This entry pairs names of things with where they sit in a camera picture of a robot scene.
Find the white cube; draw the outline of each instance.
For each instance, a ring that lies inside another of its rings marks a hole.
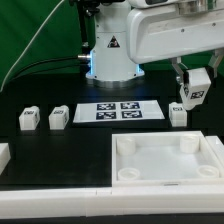
[[[173,127],[187,126],[187,112],[181,103],[169,104],[169,118]]]
[[[0,175],[10,160],[10,151],[8,143],[0,144]]]
[[[40,110],[33,106],[25,108],[19,117],[20,129],[22,131],[35,130],[40,121]]]
[[[49,116],[51,130],[63,130],[69,121],[69,108],[67,106],[55,107]]]
[[[211,81],[205,68],[192,69],[187,72],[189,83],[181,86],[180,95],[184,108],[191,110],[196,105],[203,103]]]

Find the black cable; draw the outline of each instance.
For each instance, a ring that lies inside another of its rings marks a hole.
[[[26,75],[34,75],[34,74],[37,74],[37,73],[40,73],[40,72],[48,72],[48,71],[53,71],[53,70],[57,70],[57,69],[71,68],[71,67],[75,67],[75,66],[80,66],[80,64],[72,64],[72,65],[61,66],[61,67],[56,67],[56,68],[43,69],[43,70],[39,70],[39,71],[35,71],[35,72],[24,74],[22,76],[13,77],[11,79],[11,81],[14,81],[14,80],[16,80],[16,79],[18,79],[20,77],[26,76]]]
[[[30,68],[33,68],[37,65],[42,65],[42,64],[52,63],[52,62],[69,61],[69,60],[75,60],[75,59],[78,59],[78,57],[71,56],[71,57],[65,57],[65,58],[51,58],[51,59],[46,59],[46,60],[42,60],[42,61],[37,61],[37,62],[34,62],[34,63],[20,69],[18,72],[15,73],[13,78],[17,78],[24,71],[26,71]]]

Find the black label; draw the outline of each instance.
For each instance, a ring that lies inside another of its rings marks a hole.
[[[56,110],[56,111],[54,112],[54,114],[63,114],[63,113],[64,113],[63,110]]]
[[[24,112],[24,115],[31,115],[31,114],[34,114],[34,111],[25,111]]]
[[[100,103],[97,104],[97,110],[115,110],[115,103]]]
[[[198,99],[198,98],[202,98],[204,95],[204,91],[199,91],[199,92],[194,92],[191,95],[191,99]]]
[[[173,111],[182,111],[183,108],[182,107],[173,107]]]
[[[142,112],[140,110],[136,110],[136,111],[122,111],[122,118],[124,118],[124,119],[142,118]]]
[[[128,102],[128,103],[121,103],[121,109],[139,109],[138,102]]]
[[[98,112],[96,113],[96,120],[112,120],[116,119],[116,112]]]

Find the blue light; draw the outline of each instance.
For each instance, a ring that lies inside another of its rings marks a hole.
[[[137,73],[141,73],[142,72],[142,69],[140,68],[140,65],[137,65]]]
[[[90,52],[90,75],[93,75],[93,52]]]

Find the sticker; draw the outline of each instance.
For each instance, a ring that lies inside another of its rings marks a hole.
[[[34,114],[34,111],[25,111],[24,112],[24,115],[31,115],[31,114]]]
[[[186,95],[186,97],[187,97],[188,94],[189,94],[188,86],[184,86],[184,92],[185,92],[185,95]]]
[[[121,103],[121,109],[140,109],[138,102]]]
[[[116,48],[116,47],[120,47],[119,43],[117,42],[117,39],[115,36],[112,37],[110,43],[107,46],[108,48]]]
[[[116,112],[98,112],[96,113],[96,120],[112,120],[116,119]]]
[[[116,110],[116,105],[115,103],[97,104],[97,110]]]
[[[182,107],[173,107],[173,111],[182,111],[183,108]]]
[[[122,118],[142,118],[142,112],[136,111],[122,111]]]
[[[204,91],[195,92],[195,93],[192,93],[192,95],[191,95],[191,99],[202,98],[203,95],[204,95]]]
[[[63,110],[55,110],[55,111],[54,111],[54,114],[63,114],[63,113],[64,113]]]

